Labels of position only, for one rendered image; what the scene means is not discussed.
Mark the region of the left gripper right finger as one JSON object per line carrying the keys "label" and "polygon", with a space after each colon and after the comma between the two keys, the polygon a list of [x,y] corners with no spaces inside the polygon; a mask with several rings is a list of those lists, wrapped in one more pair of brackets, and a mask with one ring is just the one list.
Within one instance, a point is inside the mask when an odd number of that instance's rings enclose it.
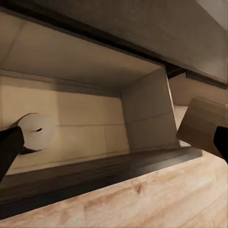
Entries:
{"label": "left gripper right finger", "polygon": [[214,144],[228,163],[228,128],[219,126],[214,135]]}

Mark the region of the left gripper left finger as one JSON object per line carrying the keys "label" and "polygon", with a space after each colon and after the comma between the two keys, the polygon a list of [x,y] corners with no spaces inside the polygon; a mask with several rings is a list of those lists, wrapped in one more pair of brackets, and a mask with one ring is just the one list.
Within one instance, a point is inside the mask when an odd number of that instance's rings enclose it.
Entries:
{"label": "left gripper left finger", "polygon": [[0,132],[0,183],[24,145],[21,127]]}

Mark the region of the pillar candle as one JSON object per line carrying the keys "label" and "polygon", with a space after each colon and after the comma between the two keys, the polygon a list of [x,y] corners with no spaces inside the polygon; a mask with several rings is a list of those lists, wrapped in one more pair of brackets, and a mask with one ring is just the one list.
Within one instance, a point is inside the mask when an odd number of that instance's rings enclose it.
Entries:
{"label": "pillar candle", "polygon": [[214,135],[217,127],[228,128],[228,105],[194,95],[188,106],[176,138],[223,158],[214,144]]}
{"label": "pillar candle", "polygon": [[51,120],[39,113],[27,114],[9,126],[9,128],[21,127],[24,137],[24,145],[19,154],[28,154],[44,150],[53,141],[55,128]]}

